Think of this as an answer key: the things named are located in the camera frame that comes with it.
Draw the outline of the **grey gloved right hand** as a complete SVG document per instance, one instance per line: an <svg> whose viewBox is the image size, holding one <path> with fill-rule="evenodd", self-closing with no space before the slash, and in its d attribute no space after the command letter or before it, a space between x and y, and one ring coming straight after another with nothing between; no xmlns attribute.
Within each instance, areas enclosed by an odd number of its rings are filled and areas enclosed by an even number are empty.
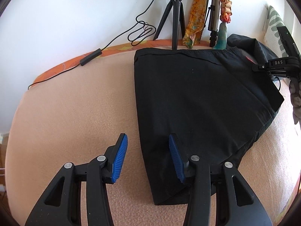
<svg viewBox="0 0 301 226"><path fill-rule="evenodd" d="M293 105L293 120L294 124L300 124L301 119L301 98L300 98L300 83L297 79L291 78L289 83L290 99Z"/></svg>

